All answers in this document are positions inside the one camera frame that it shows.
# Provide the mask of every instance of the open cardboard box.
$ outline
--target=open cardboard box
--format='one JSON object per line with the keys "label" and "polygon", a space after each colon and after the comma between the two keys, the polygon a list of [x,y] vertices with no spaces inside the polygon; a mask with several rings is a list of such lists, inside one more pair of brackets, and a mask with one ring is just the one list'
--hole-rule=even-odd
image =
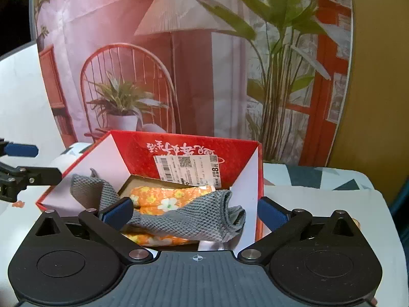
{"label": "open cardboard box", "polygon": [[[131,176],[160,179],[154,156],[168,155],[218,156],[221,187],[233,192],[229,207],[241,205],[246,210],[241,235],[227,243],[226,249],[237,254],[262,237],[257,201],[263,196],[263,165],[261,146],[256,141],[112,130],[63,173],[60,184],[50,187],[37,206],[54,209],[60,216],[77,216],[85,207],[70,194],[73,174],[89,176],[93,168],[100,178],[123,193]],[[199,245],[199,250],[214,248],[210,244]]]}

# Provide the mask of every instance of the chair backrest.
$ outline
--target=chair backrest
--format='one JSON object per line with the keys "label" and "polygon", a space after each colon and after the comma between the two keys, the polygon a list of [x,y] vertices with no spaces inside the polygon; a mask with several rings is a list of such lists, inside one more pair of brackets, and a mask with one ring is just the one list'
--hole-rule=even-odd
{"label": "chair backrest", "polygon": [[165,65],[148,50],[126,43],[110,44],[98,49],[84,63],[81,70],[81,94],[89,132],[109,130],[106,113],[89,102],[101,98],[96,83],[107,83],[107,72],[117,80],[132,82],[165,107],[150,107],[143,113],[143,123],[157,124],[167,133],[175,133],[175,111],[178,111],[175,89]]}

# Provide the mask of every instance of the crosshair mark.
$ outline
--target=crosshair mark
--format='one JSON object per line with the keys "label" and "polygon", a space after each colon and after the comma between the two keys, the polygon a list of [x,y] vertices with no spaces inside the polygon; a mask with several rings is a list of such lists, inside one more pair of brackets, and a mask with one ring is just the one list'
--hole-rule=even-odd
{"label": "crosshair mark", "polygon": [[191,257],[191,259],[193,259],[196,262],[199,262],[199,261],[205,259],[205,257],[203,257],[202,255],[197,254],[197,255]]}

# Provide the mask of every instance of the backdrop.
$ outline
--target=backdrop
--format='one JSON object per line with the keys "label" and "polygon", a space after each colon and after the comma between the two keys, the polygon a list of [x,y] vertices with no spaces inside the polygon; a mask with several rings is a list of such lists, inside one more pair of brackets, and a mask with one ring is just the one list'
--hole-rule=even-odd
{"label": "backdrop", "polygon": [[35,0],[66,146],[106,130],[254,139],[324,166],[341,117],[351,0]]}

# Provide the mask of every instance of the gray towel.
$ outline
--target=gray towel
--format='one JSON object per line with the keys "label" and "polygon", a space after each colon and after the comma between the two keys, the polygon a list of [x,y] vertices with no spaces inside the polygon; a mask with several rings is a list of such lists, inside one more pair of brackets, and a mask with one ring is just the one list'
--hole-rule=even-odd
{"label": "gray towel", "polygon": [[[92,177],[74,174],[71,194],[78,201],[85,195],[92,200],[100,196],[100,210],[119,200],[111,184],[99,179],[95,171]],[[129,224],[159,236],[227,242],[239,234],[245,222],[245,210],[241,206],[228,207],[231,196],[229,190],[216,190],[163,215],[140,214],[134,210]]]}

